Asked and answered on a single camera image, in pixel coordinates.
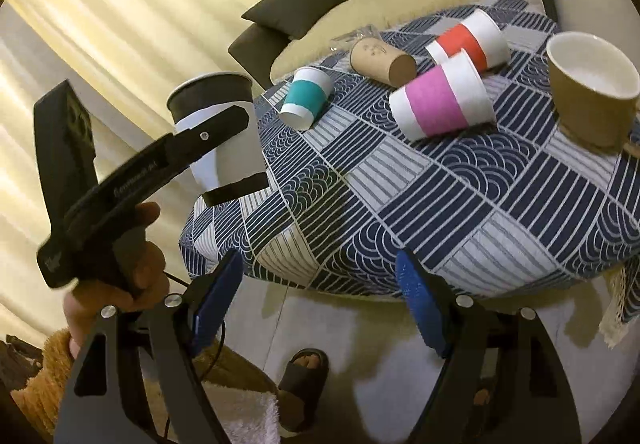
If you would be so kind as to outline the orange fleece sleeve forearm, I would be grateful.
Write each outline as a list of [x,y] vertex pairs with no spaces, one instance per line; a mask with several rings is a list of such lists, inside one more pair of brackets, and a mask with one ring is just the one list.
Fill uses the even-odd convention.
[[52,334],[44,344],[40,372],[27,381],[24,389],[10,392],[21,413],[47,441],[52,440],[66,382],[75,362],[70,340],[67,329]]

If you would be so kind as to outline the person's left hand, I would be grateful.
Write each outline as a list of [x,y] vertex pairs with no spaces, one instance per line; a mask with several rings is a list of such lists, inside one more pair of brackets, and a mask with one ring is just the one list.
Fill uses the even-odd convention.
[[68,349],[73,358],[77,357],[94,321],[107,305],[114,305],[124,312],[136,312],[153,308],[168,295],[169,281],[164,273],[166,260],[163,251],[146,242],[136,263],[132,278],[134,286],[140,290],[137,297],[100,281],[80,282],[65,295],[63,311],[70,332]]

